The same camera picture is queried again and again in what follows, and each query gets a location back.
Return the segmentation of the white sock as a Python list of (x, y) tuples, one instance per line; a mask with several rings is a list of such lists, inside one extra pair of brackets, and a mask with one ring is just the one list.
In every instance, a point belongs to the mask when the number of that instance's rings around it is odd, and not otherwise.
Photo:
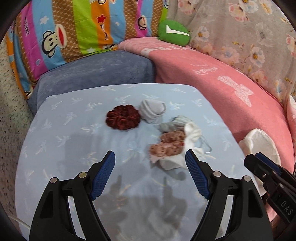
[(166, 171), (177, 168), (184, 168), (187, 170), (185, 154), (188, 150), (192, 150), (197, 157), (201, 157), (205, 154), (202, 148), (195, 146), (196, 142), (202, 136), (201, 129), (194, 122), (188, 122), (184, 126), (184, 132), (185, 140), (182, 152), (175, 156), (165, 157), (159, 160), (160, 166)]

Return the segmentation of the brown frilly scrunchie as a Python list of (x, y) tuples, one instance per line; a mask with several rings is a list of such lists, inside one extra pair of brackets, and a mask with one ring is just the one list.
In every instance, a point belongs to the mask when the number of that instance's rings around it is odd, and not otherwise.
[(149, 153), (158, 158), (178, 155), (184, 148), (185, 137), (184, 131), (163, 133), (160, 142), (150, 146)]

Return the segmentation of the light green drawstring pouch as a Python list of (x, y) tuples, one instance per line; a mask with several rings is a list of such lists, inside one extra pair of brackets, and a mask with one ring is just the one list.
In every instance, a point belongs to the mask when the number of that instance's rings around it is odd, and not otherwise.
[[(185, 124), (189, 122), (193, 121), (184, 115), (178, 115), (177, 117), (172, 118), (171, 121), (158, 124), (158, 129), (163, 133), (170, 131), (183, 131)], [(212, 152), (212, 147), (209, 145), (204, 135), (201, 135), (201, 137), (198, 138), (198, 143), (198, 147), (203, 148), (205, 154)]]

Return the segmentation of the pink cloth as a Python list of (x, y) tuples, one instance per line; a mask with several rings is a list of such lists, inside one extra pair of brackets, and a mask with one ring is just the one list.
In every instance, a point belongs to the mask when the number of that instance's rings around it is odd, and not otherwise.
[(160, 159), (171, 156), (177, 156), (184, 149), (184, 143), (175, 141), (172, 143), (158, 143), (149, 147), (149, 157), (152, 163), (156, 163)]

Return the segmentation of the pink towel blanket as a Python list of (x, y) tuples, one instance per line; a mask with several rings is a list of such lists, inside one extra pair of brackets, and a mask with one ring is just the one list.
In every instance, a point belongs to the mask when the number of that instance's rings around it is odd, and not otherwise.
[(294, 171), (292, 134), (283, 106), (244, 74), (189, 46), (181, 47), (155, 37), (128, 39), (118, 49), (153, 61), (158, 83), (186, 84), (198, 89), (236, 141), (255, 128), (265, 131), (275, 143), (281, 165)]

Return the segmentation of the pink cartoon pillow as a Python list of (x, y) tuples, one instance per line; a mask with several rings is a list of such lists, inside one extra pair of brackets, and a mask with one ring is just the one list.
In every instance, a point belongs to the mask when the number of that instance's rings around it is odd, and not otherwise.
[(295, 142), (296, 135), (296, 109), (295, 109), (295, 100), (292, 96), (288, 98), (287, 101), (287, 122), (290, 127), (291, 136), (293, 142)]

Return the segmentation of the dark red velvet scrunchie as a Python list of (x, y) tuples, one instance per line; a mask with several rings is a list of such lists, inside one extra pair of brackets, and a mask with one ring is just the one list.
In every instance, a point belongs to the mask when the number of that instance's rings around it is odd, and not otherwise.
[(107, 113), (105, 122), (111, 128), (128, 130), (139, 125), (140, 114), (133, 105), (119, 105)]

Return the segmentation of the grey floral quilt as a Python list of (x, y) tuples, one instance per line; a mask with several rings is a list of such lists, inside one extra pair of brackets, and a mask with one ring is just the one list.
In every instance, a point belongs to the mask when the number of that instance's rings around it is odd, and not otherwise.
[(190, 46), (242, 72), (282, 104), (295, 97), (295, 29), (272, 1), (169, 1)]

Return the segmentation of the rolled grey sock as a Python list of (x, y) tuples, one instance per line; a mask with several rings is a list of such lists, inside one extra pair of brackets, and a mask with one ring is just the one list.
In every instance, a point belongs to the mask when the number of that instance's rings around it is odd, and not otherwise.
[(166, 112), (166, 105), (163, 101), (156, 99), (144, 99), (138, 109), (143, 120), (153, 123)]

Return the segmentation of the green check mark cushion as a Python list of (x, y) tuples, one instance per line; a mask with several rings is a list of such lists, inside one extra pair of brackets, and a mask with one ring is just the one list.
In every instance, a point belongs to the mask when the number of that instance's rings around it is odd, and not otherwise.
[(183, 47), (189, 43), (190, 33), (177, 21), (163, 20), (158, 26), (158, 38), (161, 41)]

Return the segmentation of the blue-grey velvet pillow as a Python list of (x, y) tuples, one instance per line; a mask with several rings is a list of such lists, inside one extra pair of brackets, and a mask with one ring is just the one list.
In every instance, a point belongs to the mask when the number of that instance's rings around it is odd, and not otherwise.
[(154, 63), (137, 54), (116, 50), (87, 56), (44, 73), (28, 106), (33, 115), (47, 97), (76, 90), (119, 84), (155, 83)]

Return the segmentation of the colourful monkey print pillow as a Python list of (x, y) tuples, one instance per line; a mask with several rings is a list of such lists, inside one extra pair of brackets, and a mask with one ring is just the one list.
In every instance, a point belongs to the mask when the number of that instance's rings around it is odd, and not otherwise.
[(13, 73), (25, 99), (40, 77), (123, 40), (154, 37), (168, 1), (30, 1), (6, 34)]

